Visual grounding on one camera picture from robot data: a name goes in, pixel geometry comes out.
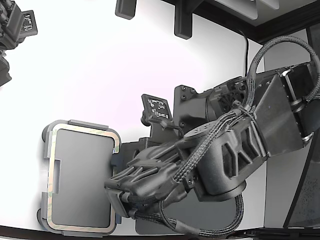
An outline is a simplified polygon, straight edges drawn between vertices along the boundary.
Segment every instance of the white table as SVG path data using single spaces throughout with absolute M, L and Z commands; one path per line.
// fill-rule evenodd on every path
M 138 0 L 136 17 L 115 16 L 116 0 L 18 0 L 39 34 L 7 52 L 12 81 L 0 88 L 0 226 L 43 230 L 36 212 L 47 189 L 41 133 L 55 120 L 109 125 L 123 142 L 149 135 L 142 94 L 167 99 L 180 84 L 198 92 L 243 74 L 242 36 L 194 16 L 193 37 L 173 34 L 174 7 Z M 250 58 L 260 46 L 250 44 Z M 247 181 L 239 229 L 262 227 L 266 166 Z M 123 219 L 115 235 L 136 235 Z

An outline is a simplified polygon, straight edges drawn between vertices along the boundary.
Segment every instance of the black robotic arm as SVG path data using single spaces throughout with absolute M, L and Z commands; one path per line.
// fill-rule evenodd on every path
M 312 62 L 256 74 L 263 55 L 276 44 L 296 43 Z M 299 150 L 320 127 L 310 106 L 320 87 L 320 61 L 299 38 L 268 42 L 252 61 L 247 77 L 231 79 L 198 94 L 178 86 L 173 117 L 165 99 L 143 95 L 141 121 L 151 136 L 131 155 L 127 169 L 105 182 L 114 210 L 125 218 L 162 224 L 181 234 L 218 237 L 241 223 L 246 179 L 268 158 Z M 236 216 L 220 230 L 197 229 L 168 218 L 165 207 L 194 189 L 198 200 L 235 198 Z

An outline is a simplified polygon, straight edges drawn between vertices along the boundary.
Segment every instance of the black bracket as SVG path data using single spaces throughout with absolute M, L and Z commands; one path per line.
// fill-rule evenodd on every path
M 183 39 L 192 37 L 193 13 L 204 0 L 177 0 L 175 5 L 174 35 Z
M 204 0 L 177 0 L 175 4 L 174 35 L 183 39 L 192 37 L 193 13 Z M 137 0 L 117 0 L 115 15 L 132 19 L 136 14 Z
M 133 19 L 136 14 L 137 0 L 116 0 L 115 15 L 124 19 Z

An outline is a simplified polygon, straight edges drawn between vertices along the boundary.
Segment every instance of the ceiling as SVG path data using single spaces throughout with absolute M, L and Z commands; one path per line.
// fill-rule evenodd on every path
M 258 26 L 316 0 L 206 0 L 226 12 Z

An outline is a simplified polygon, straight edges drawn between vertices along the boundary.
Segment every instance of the black cable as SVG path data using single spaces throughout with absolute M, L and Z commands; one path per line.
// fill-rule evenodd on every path
M 280 43 L 294 43 L 298 44 L 304 49 L 306 49 L 309 54 L 311 55 L 314 64 L 316 66 L 316 72 L 317 72 L 317 83 L 313 90 L 304 97 L 304 99 L 307 102 L 310 102 L 315 95 L 318 93 L 318 90 L 320 89 L 320 59 L 317 56 L 316 52 L 313 50 L 313 48 L 303 41 L 302 39 L 294 36 L 279 36 L 271 41 L 267 42 L 255 55 L 254 59 L 252 60 L 252 63 L 249 68 L 249 72 L 246 78 L 247 86 L 248 86 L 248 95 L 245 101 L 245 108 L 250 109 L 253 105 L 254 98 L 255 98 L 255 81 L 256 81 L 256 75 L 257 75 L 257 68 L 258 65 L 263 58 L 263 56 L 266 54 L 266 52 L 271 49 L 273 46 L 280 44 Z
M 247 36 L 244 34 L 243 31 L 241 31 L 240 29 L 238 29 L 239 33 L 242 34 L 242 36 L 245 39 L 245 55 L 244 55 L 244 76 L 246 77 L 248 74 L 248 55 L 249 55 L 249 39 L 247 38 Z
M 237 114 L 233 111 L 225 113 L 218 120 L 217 123 L 210 129 L 203 141 L 196 146 L 184 164 L 177 170 L 173 176 L 173 180 L 181 183 L 183 179 L 197 166 L 198 162 L 208 151 L 211 143 L 217 138 L 219 132 L 233 120 L 237 118 Z
M 229 226 L 225 228 L 218 229 L 218 230 L 205 230 L 205 229 L 190 227 L 185 224 L 184 229 L 185 230 L 190 229 L 190 233 L 197 233 L 198 236 L 205 237 L 205 238 L 217 238 L 226 234 L 230 234 L 239 227 L 244 217 L 244 201 L 241 194 L 235 197 L 235 205 L 236 205 L 236 214 L 235 214 L 234 220 Z M 178 223 L 178 220 L 167 217 L 164 210 L 163 201 L 159 202 L 159 212 L 162 218 L 162 224 L 165 224 L 172 231 L 177 232 L 176 224 Z

